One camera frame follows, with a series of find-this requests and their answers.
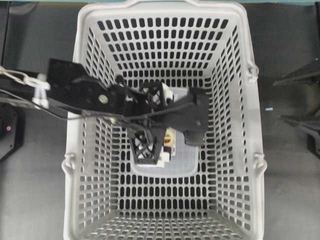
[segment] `gray floor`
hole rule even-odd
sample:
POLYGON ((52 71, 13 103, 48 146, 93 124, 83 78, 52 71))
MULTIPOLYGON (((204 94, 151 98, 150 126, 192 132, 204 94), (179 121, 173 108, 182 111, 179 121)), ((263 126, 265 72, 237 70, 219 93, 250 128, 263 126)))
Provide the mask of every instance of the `gray floor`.
MULTIPOLYGON (((80 4, 41 3, 24 15, 17 14, 21 6, 14 7, 5 67, 45 72, 47 58, 72 58, 80 4)), ((245 7, 260 68, 262 134, 268 162, 264 240, 318 240, 320 159, 308 151, 307 136, 278 116, 314 112, 320 106, 319 88, 275 88, 265 77, 289 73, 318 57, 316 8, 275 4, 245 7), (274 110, 264 111, 265 107, 274 110)), ((66 124, 36 110, 27 110, 25 115, 23 146, 0 163, 0 239, 60 240, 66 124)))

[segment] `black metal bracket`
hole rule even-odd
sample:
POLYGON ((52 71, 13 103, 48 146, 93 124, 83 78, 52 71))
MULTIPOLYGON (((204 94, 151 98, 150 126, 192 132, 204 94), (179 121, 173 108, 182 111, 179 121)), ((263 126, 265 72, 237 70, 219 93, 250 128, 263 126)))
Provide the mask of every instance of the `black metal bracket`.
MULTIPOLYGON (((280 80, 274 82, 274 86, 319 84, 320 82, 320 59, 289 73, 280 80)), ((320 109, 314 115, 282 115, 286 123, 297 127, 314 139, 314 147, 309 147, 318 158, 320 158, 320 109)))
MULTIPOLYGON (((0 88, 32 99, 32 88, 4 79, 0 88)), ((49 62, 47 82, 50 84, 47 97, 52 106, 85 116, 99 115, 126 128, 136 163, 157 164, 169 127, 183 133, 187 145, 204 144, 209 113, 209 96, 204 89, 190 88, 186 96, 173 101, 166 98, 164 85, 159 81, 131 89, 118 75, 104 84, 89 76, 81 64, 58 59, 49 62)))

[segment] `label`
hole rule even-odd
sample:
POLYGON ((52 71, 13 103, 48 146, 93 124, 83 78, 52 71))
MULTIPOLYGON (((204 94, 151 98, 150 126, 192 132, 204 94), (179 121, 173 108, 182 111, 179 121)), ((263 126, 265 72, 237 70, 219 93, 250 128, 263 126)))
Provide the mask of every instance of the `label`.
POLYGON ((163 145, 171 148, 171 156, 176 155, 176 130, 171 127, 166 129, 163 145))

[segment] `screw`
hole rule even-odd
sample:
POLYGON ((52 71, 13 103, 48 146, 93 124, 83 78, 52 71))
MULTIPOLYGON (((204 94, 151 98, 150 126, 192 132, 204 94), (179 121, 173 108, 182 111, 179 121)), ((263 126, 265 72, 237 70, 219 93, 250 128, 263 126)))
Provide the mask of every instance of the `screw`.
POLYGON ((99 99, 99 101, 100 101, 102 104, 107 104, 108 101, 109 101, 108 98, 107 98, 107 96, 106 96, 106 95, 103 95, 103 94, 99 95, 98 99, 99 99))

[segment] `basket handle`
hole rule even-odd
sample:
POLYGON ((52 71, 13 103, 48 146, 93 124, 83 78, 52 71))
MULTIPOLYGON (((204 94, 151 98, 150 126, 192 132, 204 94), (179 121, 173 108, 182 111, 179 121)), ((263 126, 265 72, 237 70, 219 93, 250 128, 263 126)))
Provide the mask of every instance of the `basket handle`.
POLYGON ((130 7, 132 5, 135 5, 137 3, 147 3, 147 2, 186 2, 194 6, 201 6, 203 2, 200 2, 199 0, 127 0, 123 4, 125 4, 127 7, 130 7))

